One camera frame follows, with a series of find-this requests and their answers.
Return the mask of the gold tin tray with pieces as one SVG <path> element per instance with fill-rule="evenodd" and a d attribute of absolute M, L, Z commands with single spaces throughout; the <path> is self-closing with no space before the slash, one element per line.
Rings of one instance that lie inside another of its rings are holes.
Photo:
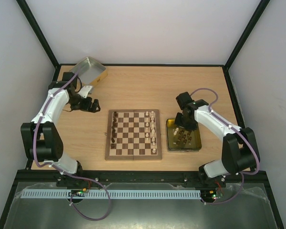
<path fill-rule="evenodd" d="M 174 123 L 175 119 L 170 118 L 166 120 L 166 144 L 169 152 L 198 152 L 202 148 L 200 130 L 197 128 L 194 131 L 187 131 L 184 128 L 178 127 Z M 179 128 L 179 131 L 174 135 L 175 128 Z M 186 135 L 191 134 L 192 139 L 187 139 L 189 144 L 184 145 L 183 141 L 186 139 Z M 174 142 L 180 141 L 179 145 L 175 145 Z"/>

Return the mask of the wooden chess board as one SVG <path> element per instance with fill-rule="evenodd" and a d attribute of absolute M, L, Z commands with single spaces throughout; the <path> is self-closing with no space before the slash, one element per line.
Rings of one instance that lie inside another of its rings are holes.
<path fill-rule="evenodd" d="M 161 160 L 158 109 L 112 109 L 108 113 L 105 160 Z"/>

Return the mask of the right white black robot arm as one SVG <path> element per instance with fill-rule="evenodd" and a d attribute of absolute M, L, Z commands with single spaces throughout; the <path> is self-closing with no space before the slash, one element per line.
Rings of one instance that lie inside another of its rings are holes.
<path fill-rule="evenodd" d="M 254 131 L 241 128 L 223 118 L 213 108 L 218 95 L 212 103 L 193 100 L 191 94 L 184 92 L 176 97 L 182 110 L 177 113 L 174 124 L 187 131 L 194 131 L 202 124 L 222 142 L 221 159 L 199 167 L 198 181 L 208 187 L 216 178 L 225 175 L 255 175 L 260 169 L 260 156 Z"/>

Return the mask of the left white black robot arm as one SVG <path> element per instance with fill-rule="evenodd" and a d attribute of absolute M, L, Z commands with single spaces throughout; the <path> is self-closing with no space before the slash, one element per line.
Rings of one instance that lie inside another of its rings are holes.
<path fill-rule="evenodd" d="M 53 167 L 61 174 L 79 175 L 82 166 L 79 161 L 64 152 L 63 141 L 56 123 L 65 107 L 71 111 L 96 113 L 101 110 L 98 99 L 92 99 L 92 86 L 81 86 L 79 73 L 64 72 L 62 80 L 53 81 L 48 86 L 48 94 L 37 115 L 20 127 L 26 157 L 37 167 Z"/>

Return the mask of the empty silver gold tin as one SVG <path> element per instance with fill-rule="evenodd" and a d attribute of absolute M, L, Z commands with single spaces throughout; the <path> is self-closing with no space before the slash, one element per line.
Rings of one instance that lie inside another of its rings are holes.
<path fill-rule="evenodd" d="M 96 87 L 108 75 L 107 68 L 90 56 L 81 60 L 70 72 L 78 73 L 82 84 L 93 87 Z"/>

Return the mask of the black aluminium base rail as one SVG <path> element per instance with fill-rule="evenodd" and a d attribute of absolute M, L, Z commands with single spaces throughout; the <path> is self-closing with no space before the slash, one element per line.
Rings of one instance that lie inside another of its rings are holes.
<path fill-rule="evenodd" d="M 202 183 L 197 171 L 97 171 L 85 170 L 82 176 L 87 179 L 98 180 L 103 185 L 113 183 L 145 183 L 145 184 L 170 184 L 174 187 L 193 187 L 196 189 L 215 188 L 220 184 L 225 187 L 227 183 L 239 183 L 241 177 L 238 175 L 229 175 L 222 181 L 222 177 Z M 14 184 L 19 182 L 45 183 L 53 182 L 58 187 L 87 187 L 88 182 L 78 178 L 71 178 L 67 175 L 61 175 L 54 170 L 18 170 L 14 179 Z"/>

